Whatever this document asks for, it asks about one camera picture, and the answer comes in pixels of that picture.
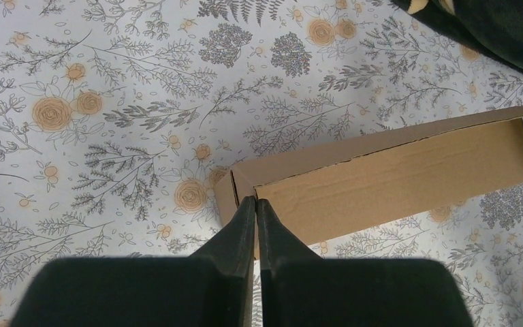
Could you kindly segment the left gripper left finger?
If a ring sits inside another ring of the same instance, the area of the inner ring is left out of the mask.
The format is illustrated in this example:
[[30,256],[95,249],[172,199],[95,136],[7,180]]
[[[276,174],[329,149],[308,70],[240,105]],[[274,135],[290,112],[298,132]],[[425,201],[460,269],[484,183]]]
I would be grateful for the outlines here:
[[187,257],[62,258],[23,296],[13,326],[249,326],[256,199]]

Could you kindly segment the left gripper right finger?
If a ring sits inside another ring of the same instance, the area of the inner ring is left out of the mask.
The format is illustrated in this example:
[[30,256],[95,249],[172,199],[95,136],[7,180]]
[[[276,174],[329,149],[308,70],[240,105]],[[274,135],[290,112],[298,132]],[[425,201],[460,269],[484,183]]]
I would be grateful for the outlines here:
[[421,259],[325,259],[257,202],[265,326],[471,326],[452,274]]

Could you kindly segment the brown cardboard box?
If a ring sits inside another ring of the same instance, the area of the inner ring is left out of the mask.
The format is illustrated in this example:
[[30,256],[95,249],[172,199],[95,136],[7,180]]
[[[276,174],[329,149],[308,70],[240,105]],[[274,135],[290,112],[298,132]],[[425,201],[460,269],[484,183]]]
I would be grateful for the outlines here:
[[303,243],[523,183],[523,106],[377,132],[233,165],[214,186],[223,224],[266,199]]

